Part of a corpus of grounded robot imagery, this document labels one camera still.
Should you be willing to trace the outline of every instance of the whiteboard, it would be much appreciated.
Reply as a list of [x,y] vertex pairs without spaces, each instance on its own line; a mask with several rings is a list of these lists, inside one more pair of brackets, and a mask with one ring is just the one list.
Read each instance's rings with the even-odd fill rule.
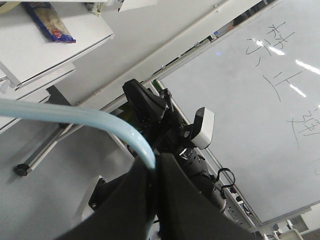
[[161,79],[260,221],[320,201],[319,0],[279,0]]

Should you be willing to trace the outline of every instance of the handwritten chinese characters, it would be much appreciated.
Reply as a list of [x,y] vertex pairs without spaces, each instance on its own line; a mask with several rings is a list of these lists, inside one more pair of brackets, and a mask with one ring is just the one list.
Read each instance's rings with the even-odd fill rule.
[[277,97],[279,99],[279,102],[281,102],[281,98],[280,98],[280,95],[279,95],[279,92],[277,90],[277,86],[282,84],[282,83],[288,83],[289,86],[294,89],[296,92],[298,92],[300,95],[302,95],[303,97],[305,97],[304,93],[301,92],[297,87],[295,87],[294,85],[292,85],[290,83],[290,79],[296,77],[297,75],[301,74],[303,71],[299,71],[299,72],[296,72],[294,73],[293,75],[290,75],[289,77],[282,77],[283,76],[283,73],[282,72],[279,72],[277,73],[275,76],[273,76],[271,79],[265,75],[262,75],[262,77],[272,86],[273,90],[276,92],[277,94]]
[[300,148],[299,138],[320,134],[320,117],[315,116],[317,111],[319,111],[319,108],[308,110],[308,113],[302,115],[302,117],[286,121],[291,123],[298,148]]
[[288,43],[288,39],[295,34],[295,32],[292,32],[290,34],[283,35],[280,30],[283,29],[285,24],[286,22],[283,22],[278,26],[275,26],[274,24],[268,26],[268,32],[265,33],[264,39],[247,39],[249,46],[247,47],[245,54],[253,54],[257,56],[257,63],[255,67],[260,65],[262,57],[272,57],[273,54],[284,55],[284,52],[281,50],[285,47],[285,44]]

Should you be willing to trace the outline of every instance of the light blue tube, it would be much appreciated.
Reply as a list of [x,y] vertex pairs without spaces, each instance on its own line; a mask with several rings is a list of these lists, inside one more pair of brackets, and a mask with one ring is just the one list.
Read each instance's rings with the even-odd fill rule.
[[156,168],[155,155],[145,138],[130,124],[109,113],[75,106],[0,99],[0,116],[72,123],[105,130],[127,142],[149,170]]

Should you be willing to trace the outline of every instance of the white cabinet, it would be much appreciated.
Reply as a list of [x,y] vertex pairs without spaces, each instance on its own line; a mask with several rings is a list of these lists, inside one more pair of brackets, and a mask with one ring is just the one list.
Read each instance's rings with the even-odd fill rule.
[[106,22],[88,12],[84,3],[52,2],[52,6],[76,43],[50,42],[21,4],[0,15],[0,79],[6,76],[15,91],[43,81],[113,37]]

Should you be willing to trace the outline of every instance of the snack package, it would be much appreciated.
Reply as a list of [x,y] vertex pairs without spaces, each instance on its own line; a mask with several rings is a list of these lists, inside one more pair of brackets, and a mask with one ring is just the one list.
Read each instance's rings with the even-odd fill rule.
[[49,2],[24,2],[23,5],[42,33],[50,40],[70,44],[76,42]]

